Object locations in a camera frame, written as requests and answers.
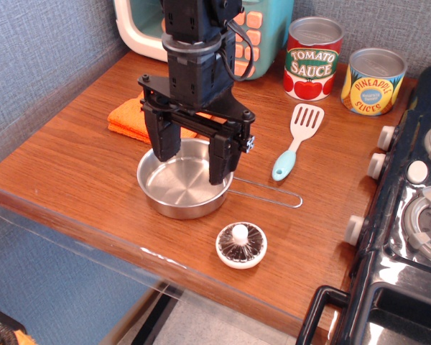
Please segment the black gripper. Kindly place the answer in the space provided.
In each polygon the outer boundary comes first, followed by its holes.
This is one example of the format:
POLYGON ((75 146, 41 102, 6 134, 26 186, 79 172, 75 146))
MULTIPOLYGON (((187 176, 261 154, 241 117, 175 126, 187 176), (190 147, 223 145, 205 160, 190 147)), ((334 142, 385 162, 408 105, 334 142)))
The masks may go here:
POLYGON ((235 32, 226 29, 205 42, 181 42, 164 34, 168 75, 139 77, 142 110, 153 153, 160 162, 181 146, 181 129, 209 142, 209 182, 219 185, 237 168, 242 152, 254 146, 255 115, 232 94, 235 32))

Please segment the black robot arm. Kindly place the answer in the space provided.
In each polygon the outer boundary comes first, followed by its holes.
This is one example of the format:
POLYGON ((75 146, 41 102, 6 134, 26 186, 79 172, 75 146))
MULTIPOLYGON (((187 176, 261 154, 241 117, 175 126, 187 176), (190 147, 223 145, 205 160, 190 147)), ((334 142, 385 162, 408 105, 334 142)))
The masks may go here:
POLYGON ((181 130, 209 138, 209 181, 218 185, 254 146, 253 112, 232 94, 233 84, 251 72, 235 74, 236 38, 250 43, 235 22, 241 1, 162 1, 169 75, 138 79, 144 120, 155 156, 161 162, 181 148, 181 130))

